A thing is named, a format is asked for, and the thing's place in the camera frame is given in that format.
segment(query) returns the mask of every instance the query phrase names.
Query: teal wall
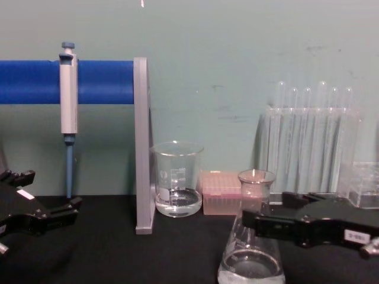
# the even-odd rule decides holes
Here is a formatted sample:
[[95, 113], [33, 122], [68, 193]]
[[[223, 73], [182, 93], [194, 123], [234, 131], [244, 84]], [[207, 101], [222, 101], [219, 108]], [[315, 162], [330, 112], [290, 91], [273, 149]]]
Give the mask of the teal wall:
[[[13, 0], [0, 9], [0, 57], [56, 60], [62, 41], [80, 59], [147, 57], [155, 142], [204, 144], [208, 170], [250, 167], [279, 80], [349, 85], [363, 114], [356, 160], [373, 162], [378, 13], [369, 0]], [[79, 119], [76, 193], [132, 192], [133, 109], [81, 106]], [[37, 171], [33, 194], [64, 194], [58, 106], [0, 106], [0, 132], [12, 169]]]

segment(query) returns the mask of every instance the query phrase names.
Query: clear liquid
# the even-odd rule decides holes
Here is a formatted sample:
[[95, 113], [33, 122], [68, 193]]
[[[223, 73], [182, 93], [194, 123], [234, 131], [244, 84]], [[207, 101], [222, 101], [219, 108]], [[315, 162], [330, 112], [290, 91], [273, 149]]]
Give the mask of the clear liquid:
[[203, 200], [194, 189], [170, 189], [169, 200], [165, 201], [158, 194], [155, 198], [156, 209], [170, 217], [186, 217], [200, 210]]
[[278, 262], [258, 250], [236, 250], [225, 257], [219, 268], [219, 284], [284, 284]]

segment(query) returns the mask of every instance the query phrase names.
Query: black tabletop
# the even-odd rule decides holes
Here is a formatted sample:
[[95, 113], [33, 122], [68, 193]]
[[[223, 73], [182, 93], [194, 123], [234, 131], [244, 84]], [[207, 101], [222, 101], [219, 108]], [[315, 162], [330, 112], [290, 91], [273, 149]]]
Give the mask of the black tabletop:
[[[62, 198], [40, 198], [47, 206]], [[41, 237], [13, 234], [0, 241], [6, 284], [216, 284], [233, 217], [185, 218], [156, 213], [152, 235], [136, 235], [135, 196], [84, 196], [74, 226]], [[303, 249], [280, 242], [287, 284], [379, 283], [379, 260], [334, 246]]]

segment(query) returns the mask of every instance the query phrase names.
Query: erlenmeyer flask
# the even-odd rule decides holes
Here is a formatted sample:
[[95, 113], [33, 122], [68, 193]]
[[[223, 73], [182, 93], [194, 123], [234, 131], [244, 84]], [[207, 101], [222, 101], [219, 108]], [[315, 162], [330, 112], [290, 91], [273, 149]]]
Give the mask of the erlenmeyer flask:
[[263, 170], [239, 173], [241, 206], [223, 253], [219, 284], [283, 284], [285, 277], [276, 240], [255, 236], [242, 225], [242, 210], [269, 214], [270, 186], [275, 175]]

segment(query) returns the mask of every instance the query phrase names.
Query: beaker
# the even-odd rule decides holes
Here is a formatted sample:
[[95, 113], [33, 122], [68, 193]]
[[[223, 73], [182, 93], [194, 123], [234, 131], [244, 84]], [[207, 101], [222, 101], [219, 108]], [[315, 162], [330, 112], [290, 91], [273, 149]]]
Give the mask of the beaker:
[[275, 175], [263, 170], [238, 174], [241, 203], [219, 267], [219, 284], [283, 284], [285, 277], [276, 240], [255, 236], [242, 225], [242, 210], [269, 215], [270, 186]]
[[185, 217], [203, 202], [198, 178], [204, 147], [186, 141], [170, 141], [151, 148], [155, 156], [155, 205], [163, 215]]

